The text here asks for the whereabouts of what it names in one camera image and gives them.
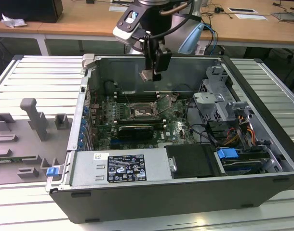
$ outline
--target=blue plastic clip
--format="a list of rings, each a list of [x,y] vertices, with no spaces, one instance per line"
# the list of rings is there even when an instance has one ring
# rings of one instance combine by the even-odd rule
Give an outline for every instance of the blue plastic clip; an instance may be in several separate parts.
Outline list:
[[[219,157],[222,158],[238,158],[238,153],[234,148],[221,148],[218,152]]]
[[[46,176],[47,177],[58,177],[59,174],[59,167],[49,167],[47,170],[46,170]]]

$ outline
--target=slotted metal platform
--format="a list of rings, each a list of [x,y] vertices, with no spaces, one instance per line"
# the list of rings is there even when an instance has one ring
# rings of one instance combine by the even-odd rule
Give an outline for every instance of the slotted metal platform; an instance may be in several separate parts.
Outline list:
[[[253,59],[231,59],[253,90],[294,142],[294,94],[263,63]],[[239,87],[233,89],[246,101]]]
[[[79,56],[24,56],[21,61],[12,61],[0,77],[0,111],[8,108],[15,119],[26,118],[17,103],[30,95],[37,99],[38,111],[44,111],[47,117],[56,114],[59,108],[67,108],[68,115],[73,115],[78,80],[83,76],[80,61]],[[250,59],[232,61],[294,141],[293,94],[264,64]],[[242,93],[235,90],[244,100]],[[0,231],[294,230],[294,191],[281,192],[256,208],[77,225],[68,220],[44,185],[44,182],[0,185]],[[140,211],[139,200],[134,209]]]
[[[28,56],[12,60],[0,77],[0,113],[28,119],[19,105],[35,98],[46,118],[57,113],[73,117],[80,90],[81,56]]]

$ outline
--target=blue component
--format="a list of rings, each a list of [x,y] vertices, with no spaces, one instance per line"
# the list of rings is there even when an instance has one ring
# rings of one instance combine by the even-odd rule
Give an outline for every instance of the blue component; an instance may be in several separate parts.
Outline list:
[[[81,126],[81,127],[80,127],[80,131],[81,131],[81,132],[84,132],[84,131],[86,131],[86,128],[85,128],[84,126]]]
[[[180,48],[178,49],[178,53],[181,54],[191,54],[194,52],[196,44],[200,39],[201,32],[205,27],[204,23],[198,24],[188,35],[185,41],[181,44]]]
[[[84,106],[84,112],[88,112],[89,108],[87,106]]]
[[[82,120],[81,120],[81,123],[82,123],[83,125],[85,125],[85,124],[87,124],[87,120],[86,120],[86,119],[82,119]]]
[[[59,174],[59,167],[49,167],[47,170],[46,170],[46,176],[47,177],[58,177]]]
[[[238,158],[238,153],[234,148],[221,148],[218,151],[219,157],[222,158]]]
[[[84,143],[82,141],[78,142],[78,147],[82,148],[84,146]]]

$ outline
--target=warning label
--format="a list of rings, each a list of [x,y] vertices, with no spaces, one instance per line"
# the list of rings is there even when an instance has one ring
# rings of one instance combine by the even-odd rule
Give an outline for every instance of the warning label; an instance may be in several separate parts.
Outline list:
[[[109,156],[107,167],[109,183],[147,180],[144,155]]]

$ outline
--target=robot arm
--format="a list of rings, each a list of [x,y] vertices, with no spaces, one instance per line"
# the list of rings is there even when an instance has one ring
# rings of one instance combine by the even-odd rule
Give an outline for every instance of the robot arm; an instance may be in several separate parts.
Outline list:
[[[171,29],[173,14],[190,4],[188,16]],[[117,40],[142,52],[145,57],[145,70],[140,73],[144,81],[161,80],[160,73],[167,70],[172,56],[165,47],[164,37],[184,25],[193,10],[194,0],[135,0],[117,22],[113,30]]]

